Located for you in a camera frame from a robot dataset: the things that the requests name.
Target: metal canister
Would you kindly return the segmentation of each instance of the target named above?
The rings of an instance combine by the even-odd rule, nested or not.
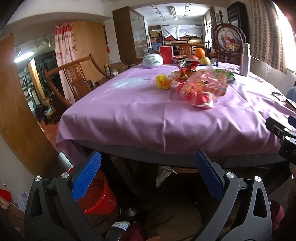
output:
[[[239,74],[245,77],[249,76],[251,66],[250,44],[242,43],[242,57],[239,66]]]

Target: white cloth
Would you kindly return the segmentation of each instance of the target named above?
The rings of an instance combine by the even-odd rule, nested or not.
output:
[[[202,36],[202,26],[196,26],[196,25],[162,26],[161,31],[165,38],[171,35],[177,40],[180,40],[180,37],[184,37],[184,36],[197,36],[199,38]]]

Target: sneaker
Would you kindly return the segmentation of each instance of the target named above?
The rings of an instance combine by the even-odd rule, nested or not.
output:
[[[155,184],[156,187],[159,188],[162,182],[171,174],[175,173],[175,170],[172,167],[165,167],[165,166],[159,166],[158,167],[158,176],[156,178]]]

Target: red bucket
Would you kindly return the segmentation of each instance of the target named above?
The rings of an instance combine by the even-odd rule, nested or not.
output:
[[[77,203],[83,213],[95,215],[108,215],[116,208],[116,196],[107,183],[107,178],[102,170],[98,170],[83,198]]]

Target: jar lid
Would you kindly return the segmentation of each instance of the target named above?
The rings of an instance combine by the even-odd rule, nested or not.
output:
[[[247,47],[247,48],[249,48],[249,47],[250,47],[250,44],[248,44],[248,43],[242,43],[242,47]]]

